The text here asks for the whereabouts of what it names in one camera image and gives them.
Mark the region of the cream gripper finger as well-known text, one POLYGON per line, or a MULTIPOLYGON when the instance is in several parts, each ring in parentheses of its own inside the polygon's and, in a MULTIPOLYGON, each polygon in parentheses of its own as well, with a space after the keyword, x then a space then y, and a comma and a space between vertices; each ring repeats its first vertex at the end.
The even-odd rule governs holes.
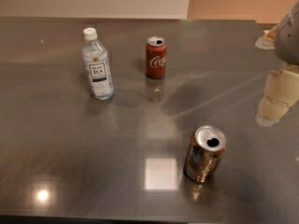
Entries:
POLYGON ((279 71, 272 70, 267 77, 255 120, 261 126, 272 126, 278 123, 298 100, 299 66, 292 64, 279 71))
POLYGON ((256 41, 255 46, 259 49, 274 49, 277 33, 278 25, 275 25, 256 41))

